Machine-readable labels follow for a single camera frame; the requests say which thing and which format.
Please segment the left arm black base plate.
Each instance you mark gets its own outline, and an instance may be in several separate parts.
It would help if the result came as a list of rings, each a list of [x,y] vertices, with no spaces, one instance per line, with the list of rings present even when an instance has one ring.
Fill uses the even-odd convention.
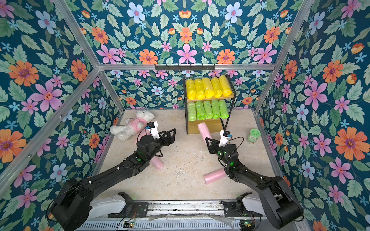
[[[132,218],[136,215],[136,218],[144,218],[148,212],[148,202],[139,202],[133,200],[127,193],[118,193],[118,199],[122,199],[125,206],[117,213],[108,214],[109,218]]]

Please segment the green trash bag roll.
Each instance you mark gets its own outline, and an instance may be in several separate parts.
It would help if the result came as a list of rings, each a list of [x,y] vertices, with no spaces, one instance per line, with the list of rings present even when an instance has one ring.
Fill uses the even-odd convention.
[[[205,120],[206,112],[205,112],[203,101],[196,101],[195,106],[196,106],[197,120]]]
[[[206,119],[212,119],[213,118],[213,110],[212,110],[212,104],[210,101],[204,101],[203,102]]]
[[[188,120],[190,122],[197,120],[196,105],[194,102],[188,103]]]
[[[228,109],[226,106],[226,102],[224,100],[219,100],[219,110],[220,110],[220,118],[227,119],[229,118]]]
[[[212,112],[213,112],[213,119],[218,119],[220,117],[220,107],[218,100],[212,100]]]

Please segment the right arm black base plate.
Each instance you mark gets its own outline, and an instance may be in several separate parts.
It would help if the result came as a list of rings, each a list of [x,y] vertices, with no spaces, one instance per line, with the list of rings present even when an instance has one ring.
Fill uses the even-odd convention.
[[[260,197],[256,193],[246,192],[234,201],[221,201],[225,217],[265,216]]]

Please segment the yellow trash bag roll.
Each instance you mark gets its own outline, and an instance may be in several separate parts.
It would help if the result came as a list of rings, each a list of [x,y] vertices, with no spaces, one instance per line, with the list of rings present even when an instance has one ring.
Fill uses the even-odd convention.
[[[195,100],[196,99],[196,87],[195,82],[192,79],[186,80],[186,91],[187,91],[187,98],[189,100]]]
[[[202,84],[204,87],[204,93],[206,98],[213,98],[215,91],[210,78],[203,78]]]
[[[194,84],[195,84],[195,89],[196,89],[196,99],[203,100],[205,98],[205,91],[204,91],[202,79],[195,79]]]
[[[233,93],[226,76],[224,75],[220,76],[219,82],[223,90],[223,96],[227,97]]]
[[[214,89],[214,96],[215,98],[220,98],[223,95],[223,88],[220,84],[219,78],[214,77],[211,79],[211,83]]]

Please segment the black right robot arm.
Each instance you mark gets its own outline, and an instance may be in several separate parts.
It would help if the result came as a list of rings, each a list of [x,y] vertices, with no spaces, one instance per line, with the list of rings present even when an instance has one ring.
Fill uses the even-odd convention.
[[[271,225],[281,229],[290,222],[297,221],[304,211],[297,198],[280,176],[268,177],[248,169],[239,160],[237,146],[226,143],[224,146],[215,139],[205,139],[210,154],[215,154],[224,165],[224,172],[229,179],[244,184],[259,197],[260,206],[251,208],[249,203],[242,203],[247,211],[265,215]]]

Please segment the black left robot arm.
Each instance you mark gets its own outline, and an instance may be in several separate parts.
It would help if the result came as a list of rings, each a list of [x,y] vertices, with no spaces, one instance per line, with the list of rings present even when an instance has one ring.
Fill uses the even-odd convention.
[[[162,131],[158,138],[145,135],[137,142],[137,149],[116,166],[88,179],[67,181],[47,211],[65,231],[74,231],[90,219],[122,212],[131,200],[128,195],[120,193],[99,200],[97,196],[143,172],[162,147],[175,142],[175,135],[176,129]]]

